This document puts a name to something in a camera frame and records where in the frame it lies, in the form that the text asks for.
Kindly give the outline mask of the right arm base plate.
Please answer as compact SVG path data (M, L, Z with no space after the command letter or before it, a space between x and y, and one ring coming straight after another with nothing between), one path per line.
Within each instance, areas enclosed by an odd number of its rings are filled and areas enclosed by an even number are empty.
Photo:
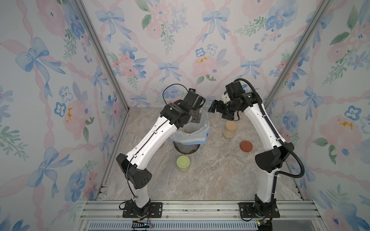
M240 209L240 216L242 218L251 218L254 215L254 218L269 218L272 213L273 218L280 218L279 209L277 207L276 201L274 201L274 208L271 211L270 203L262 203L259 205L255 202L241 202L238 203Z

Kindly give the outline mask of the red jar lid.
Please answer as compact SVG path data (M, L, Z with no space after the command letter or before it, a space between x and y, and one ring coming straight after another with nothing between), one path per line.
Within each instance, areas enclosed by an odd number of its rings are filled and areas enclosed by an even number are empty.
M246 153L253 150L253 144L250 141L244 140L240 143L240 149Z

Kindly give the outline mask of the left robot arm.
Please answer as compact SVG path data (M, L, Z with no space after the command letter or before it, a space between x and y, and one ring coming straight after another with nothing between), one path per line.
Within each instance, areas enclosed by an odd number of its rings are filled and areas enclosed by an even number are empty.
M183 100L166 104L154 126L127 154L119 154L116 161L124 173L133 197L131 203L139 211L149 207L147 185L152 174L146 169L160 146L179 128L191 121L193 112L201 109L205 98L190 89Z

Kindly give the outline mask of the tan lid jar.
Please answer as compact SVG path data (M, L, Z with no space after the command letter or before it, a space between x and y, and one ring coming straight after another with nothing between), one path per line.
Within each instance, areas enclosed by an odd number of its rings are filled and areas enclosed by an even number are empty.
M234 121L228 121L225 124L224 130L222 132L223 136L227 139L231 139L234 137L236 131L238 129L238 125Z

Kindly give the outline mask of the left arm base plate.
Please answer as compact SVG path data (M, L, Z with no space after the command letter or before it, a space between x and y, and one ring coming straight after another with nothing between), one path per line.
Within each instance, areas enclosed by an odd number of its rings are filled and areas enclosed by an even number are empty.
M161 218L163 212L162 202L148 202L143 208L139 208L134 202L127 202L122 210L123 218Z

